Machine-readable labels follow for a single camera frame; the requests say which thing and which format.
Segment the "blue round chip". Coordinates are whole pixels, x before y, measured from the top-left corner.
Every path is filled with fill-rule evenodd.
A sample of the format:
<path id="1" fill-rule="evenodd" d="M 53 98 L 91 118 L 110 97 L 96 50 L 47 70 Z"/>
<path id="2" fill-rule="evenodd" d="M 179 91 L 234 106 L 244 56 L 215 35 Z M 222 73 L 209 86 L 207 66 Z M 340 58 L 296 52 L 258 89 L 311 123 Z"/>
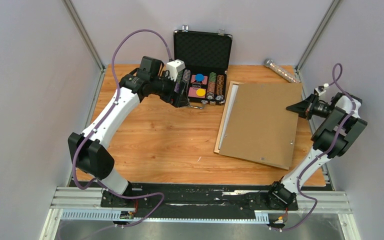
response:
<path id="1" fill-rule="evenodd" d="M 196 74 L 194 80 L 198 83 L 201 83 L 205 79 L 205 76 L 202 74 Z"/>

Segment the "red forest photo print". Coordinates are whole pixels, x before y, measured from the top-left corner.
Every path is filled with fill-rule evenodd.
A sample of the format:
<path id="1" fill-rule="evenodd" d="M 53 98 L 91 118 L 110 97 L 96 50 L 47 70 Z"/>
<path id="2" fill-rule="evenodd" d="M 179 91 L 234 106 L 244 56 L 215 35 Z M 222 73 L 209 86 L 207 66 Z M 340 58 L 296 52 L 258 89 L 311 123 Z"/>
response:
<path id="1" fill-rule="evenodd" d="M 216 145 L 216 148 L 214 150 L 216 153 L 220 152 L 222 144 L 223 144 L 223 140 L 227 136 L 227 133 L 226 133 L 227 126 L 229 123 L 230 114 L 232 112 L 233 105 L 234 105 L 235 98 L 236 98 L 236 94 L 237 94 L 237 91 L 239 89 L 240 84 L 241 84 L 240 82 L 231 82 L 229 85 L 228 95 L 225 99 L 222 119 L 220 122 L 220 128 L 219 128 L 219 132 L 217 135 L 217 145 Z"/>

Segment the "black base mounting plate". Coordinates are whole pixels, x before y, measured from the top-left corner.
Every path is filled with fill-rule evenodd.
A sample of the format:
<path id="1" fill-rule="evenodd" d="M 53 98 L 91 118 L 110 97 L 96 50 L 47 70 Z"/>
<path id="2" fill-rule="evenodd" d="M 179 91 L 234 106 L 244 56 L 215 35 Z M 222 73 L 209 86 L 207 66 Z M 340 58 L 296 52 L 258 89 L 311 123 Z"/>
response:
<path id="1" fill-rule="evenodd" d="M 122 199 L 101 189 L 98 206 L 104 208 L 134 208 L 136 217 L 151 213 L 152 218 L 250 220 L 255 211 L 297 211 L 295 200 L 286 209 L 271 209 L 266 205 L 270 187 L 251 185 L 205 185 L 133 183 L 127 196 L 142 199 Z"/>

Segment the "black poker chip case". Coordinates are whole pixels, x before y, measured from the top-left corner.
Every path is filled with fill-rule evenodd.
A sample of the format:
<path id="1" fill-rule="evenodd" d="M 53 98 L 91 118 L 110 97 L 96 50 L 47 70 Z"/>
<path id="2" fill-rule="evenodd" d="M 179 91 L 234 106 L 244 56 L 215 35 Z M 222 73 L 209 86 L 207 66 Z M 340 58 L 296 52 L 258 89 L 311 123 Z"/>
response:
<path id="1" fill-rule="evenodd" d="M 227 72 L 233 36 L 219 32 L 192 31 L 185 24 L 173 32 L 174 58 L 185 63 L 183 81 L 191 103 L 223 105 L 226 102 Z M 205 76 L 202 82 L 195 75 Z M 197 97 L 196 90 L 205 89 L 205 97 Z"/>

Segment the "silver glitter tube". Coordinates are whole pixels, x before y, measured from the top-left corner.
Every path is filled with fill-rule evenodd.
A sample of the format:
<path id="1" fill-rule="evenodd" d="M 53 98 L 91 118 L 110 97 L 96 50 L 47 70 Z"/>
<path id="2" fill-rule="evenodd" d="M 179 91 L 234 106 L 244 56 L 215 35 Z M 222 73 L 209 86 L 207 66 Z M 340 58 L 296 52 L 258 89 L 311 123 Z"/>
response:
<path id="1" fill-rule="evenodd" d="M 301 81 L 296 78 L 294 74 L 288 72 L 280 65 L 277 65 L 271 58 L 266 58 L 263 62 L 263 65 L 275 72 L 277 75 L 279 75 L 281 78 L 283 78 L 289 83 L 301 83 Z"/>

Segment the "yellow round chip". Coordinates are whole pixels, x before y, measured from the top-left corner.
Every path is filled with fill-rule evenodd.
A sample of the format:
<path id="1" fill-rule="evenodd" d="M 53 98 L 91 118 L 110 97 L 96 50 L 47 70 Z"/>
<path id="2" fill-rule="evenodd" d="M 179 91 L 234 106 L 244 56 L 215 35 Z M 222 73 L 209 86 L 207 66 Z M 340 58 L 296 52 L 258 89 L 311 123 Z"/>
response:
<path id="1" fill-rule="evenodd" d="M 199 88 L 195 93 L 197 97 L 204 98 L 206 95 L 206 90 L 204 88 Z"/>

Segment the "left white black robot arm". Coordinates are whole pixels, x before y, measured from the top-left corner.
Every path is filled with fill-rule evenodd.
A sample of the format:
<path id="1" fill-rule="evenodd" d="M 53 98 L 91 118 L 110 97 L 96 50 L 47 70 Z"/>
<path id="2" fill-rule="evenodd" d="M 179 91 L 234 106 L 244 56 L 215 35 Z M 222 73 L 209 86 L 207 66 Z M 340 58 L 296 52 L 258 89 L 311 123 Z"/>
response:
<path id="1" fill-rule="evenodd" d="M 90 184 L 80 185 L 76 170 L 91 175 L 111 191 L 120 206 L 132 203 L 130 183 L 116 170 L 108 147 L 120 125 L 144 98 L 156 95 L 175 108 L 188 106 L 187 83 L 182 80 L 185 69 L 180 59 L 163 64 L 161 60 L 144 56 L 139 67 L 115 80 L 115 93 L 98 117 L 81 133 L 73 132 L 68 137 L 72 176 L 79 189 L 85 190 Z"/>

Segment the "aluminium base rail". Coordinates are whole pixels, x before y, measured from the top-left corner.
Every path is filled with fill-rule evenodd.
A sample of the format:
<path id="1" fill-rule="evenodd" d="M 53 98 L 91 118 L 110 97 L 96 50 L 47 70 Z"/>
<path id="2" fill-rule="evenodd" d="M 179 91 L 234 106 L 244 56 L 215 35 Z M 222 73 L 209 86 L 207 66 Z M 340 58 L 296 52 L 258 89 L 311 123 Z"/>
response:
<path id="1" fill-rule="evenodd" d="M 41 237 L 62 219 L 167 223 L 263 224 L 274 232 L 302 230 L 311 217 L 336 215 L 347 240 L 361 238 L 343 191 L 305 187 L 289 206 L 269 203 L 266 185 L 134 183 L 132 199 L 102 187 L 58 187 Z"/>

